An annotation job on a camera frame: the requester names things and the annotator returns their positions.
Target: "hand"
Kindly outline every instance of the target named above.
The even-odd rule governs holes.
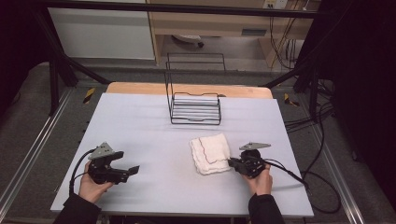
[[[114,183],[107,182],[105,184],[96,184],[90,175],[88,175],[88,168],[90,167],[90,161],[85,164],[84,175],[81,178],[81,183],[79,185],[79,197],[87,200],[90,203],[96,203],[103,193],[105,193],[109,188],[111,188]]]
[[[273,184],[273,178],[270,175],[271,165],[266,164],[265,169],[256,176],[255,178],[247,177],[246,175],[242,175],[242,177],[247,181],[247,184],[250,188],[251,194],[271,194],[271,188]]]

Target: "folded cloth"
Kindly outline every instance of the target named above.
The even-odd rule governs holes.
[[[230,149],[223,133],[192,139],[190,147],[198,173],[208,175],[230,170],[227,162]]]

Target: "floor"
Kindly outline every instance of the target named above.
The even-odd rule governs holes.
[[[267,83],[289,71],[279,64],[268,68],[258,41],[254,38],[208,36],[203,37],[203,40],[205,45],[199,48],[171,36],[166,37],[161,64],[112,60],[86,60],[84,64],[112,80],[163,82],[162,70],[165,68],[166,52],[223,53],[227,77],[213,71],[195,71],[194,77],[180,77],[178,81],[247,86]],[[297,44],[297,55],[301,44]],[[0,141],[4,146],[2,158],[6,158],[0,160],[0,168],[3,170],[0,177],[4,180],[0,182],[0,192],[3,195],[0,200],[0,218],[4,218],[3,223],[51,223],[56,217],[56,214],[51,213],[50,205],[56,195],[57,186],[62,182],[78,148],[78,141],[82,139],[84,130],[89,125],[100,93],[106,91],[106,86],[92,82],[83,74],[78,74],[78,78],[80,82],[76,88],[64,88],[64,97],[69,98],[61,107],[62,114],[56,118],[49,117],[48,67],[44,64],[36,67],[23,84],[15,104],[1,118]],[[294,77],[290,78],[272,89],[285,121],[307,117],[307,94],[293,92],[294,81]],[[85,94],[91,87],[96,88],[95,94],[89,104],[83,104]],[[289,95],[289,101],[285,101],[285,93]],[[327,97],[319,96],[319,103],[324,105],[328,101]],[[47,129],[49,135],[46,135],[44,141],[36,142],[36,138],[43,135],[43,126],[49,127],[48,123],[53,121],[56,125]],[[332,214],[315,210],[313,218],[291,219],[288,223],[396,223],[395,212],[369,169],[364,163],[353,161],[339,122],[335,114],[323,120],[325,149],[312,171],[336,187],[342,188],[343,183],[340,184],[340,180],[345,182],[346,189],[341,189],[343,206]],[[318,153],[322,131],[318,125],[298,131],[290,126],[289,129],[290,143],[297,163],[304,170]],[[32,151],[34,147],[38,148],[36,153]],[[26,161],[26,155],[33,159]],[[27,171],[25,175],[20,175],[23,173],[21,169]],[[329,185],[311,175],[307,176],[307,181],[312,186],[310,200],[315,207],[328,211],[337,206],[336,194]]]

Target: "white tabletop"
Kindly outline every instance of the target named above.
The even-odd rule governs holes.
[[[248,142],[269,143],[264,159],[280,161],[300,176],[276,100],[221,98],[217,125],[171,124],[166,95],[104,93],[78,148],[51,211],[59,212],[68,197],[70,176],[79,158],[108,142],[124,157],[116,169],[140,165],[127,183],[111,188],[97,203],[108,214],[239,217],[248,215],[248,186],[234,169],[212,175],[197,173],[189,141],[224,133],[231,156]],[[78,174],[83,172],[83,165]],[[284,217],[312,217],[304,186],[273,167],[273,195]],[[75,192],[79,188],[76,181]]]

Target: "black sleeve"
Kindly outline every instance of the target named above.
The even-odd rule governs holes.
[[[248,212],[252,224],[285,223],[271,194],[254,194],[248,202]]]
[[[64,203],[64,209],[53,224],[91,224],[96,223],[101,209],[77,194],[72,194]]]

